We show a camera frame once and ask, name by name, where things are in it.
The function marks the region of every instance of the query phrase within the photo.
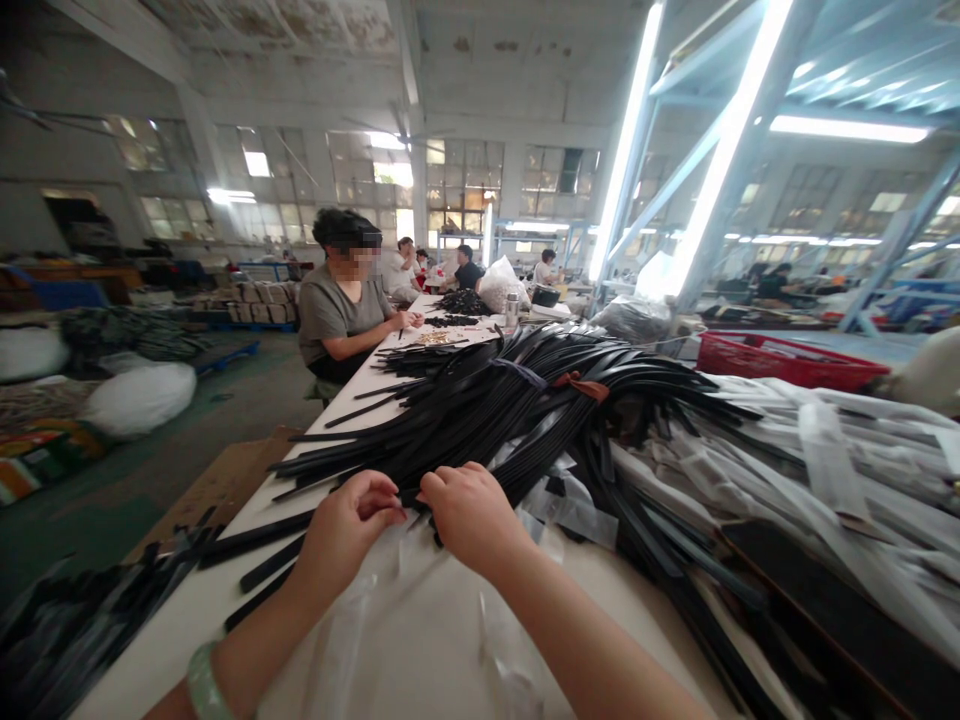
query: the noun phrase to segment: stool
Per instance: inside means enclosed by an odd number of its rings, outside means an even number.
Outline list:
[[[337,385],[322,378],[315,378],[303,394],[303,399],[320,400],[323,403],[324,409],[326,409],[342,389],[343,385]]]

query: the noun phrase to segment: blue pallet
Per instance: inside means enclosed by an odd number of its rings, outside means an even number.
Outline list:
[[[231,350],[230,352],[220,355],[219,357],[204,357],[216,353],[217,348],[213,347],[200,357],[195,358],[191,364],[193,365],[193,369],[196,371],[197,375],[203,375],[208,370],[226,370],[227,363],[229,363],[231,360],[236,360],[238,357],[243,357],[244,355],[250,355],[252,357],[257,354],[259,349],[260,341],[257,340],[249,345],[244,345],[236,348],[235,350]]]
[[[293,323],[210,323],[210,330],[224,330],[227,332],[233,330],[251,330],[252,332],[261,332],[264,328],[276,328],[280,332],[296,332]]]

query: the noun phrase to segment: ceiling fan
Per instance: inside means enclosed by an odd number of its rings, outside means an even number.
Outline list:
[[[406,127],[406,123],[403,122],[403,117],[400,115],[400,106],[397,104],[395,100],[390,101],[390,114],[393,115],[393,119],[397,123],[397,132],[391,132],[390,130],[384,130],[383,128],[378,128],[375,125],[371,125],[370,123],[365,123],[362,120],[357,120],[356,118],[344,116],[343,119],[349,123],[353,123],[354,125],[359,125],[360,127],[368,128],[371,132],[383,133],[385,135],[393,135],[397,138],[398,142],[404,145],[418,145],[420,147],[430,148],[434,152],[438,152],[438,153],[443,153],[444,149],[431,145],[428,142],[428,140],[430,138],[449,135],[450,133],[455,132],[454,130],[436,130],[430,133],[429,136],[423,133],[420,133],[417,135],[408,135],[404,130],[404,128]]]

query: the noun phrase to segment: green bracelet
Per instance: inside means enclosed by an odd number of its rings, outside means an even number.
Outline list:
[[[190,704],[199,720],[234,720],[233,713],[223,699],[217,680],[213,677],[210,655],[216,643],[207,643],[197,648],[187,667],[187,688]]]

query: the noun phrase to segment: plastic bag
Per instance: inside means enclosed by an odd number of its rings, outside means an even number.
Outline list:
[[[672,319],[670,308],[663,303],[617,295],[590,322],[634,345],[649,345],[669,332]]]
[[[506,255],[487,268],[487,272],[480,279],[478,292],[483,303],[494,313],[507,311],[507,295],[512,292],[517,293],[521,309],[530,307],[527,289],[513,272],[513,266]]]
[[[0,382],[56,375],[69,359],[70,348],[54,330],[0,330]]]
[[[132,440],[182,413],[196,387],[196,372],[183,363],[136,368],[97,388],[81,418],[108,437]]]

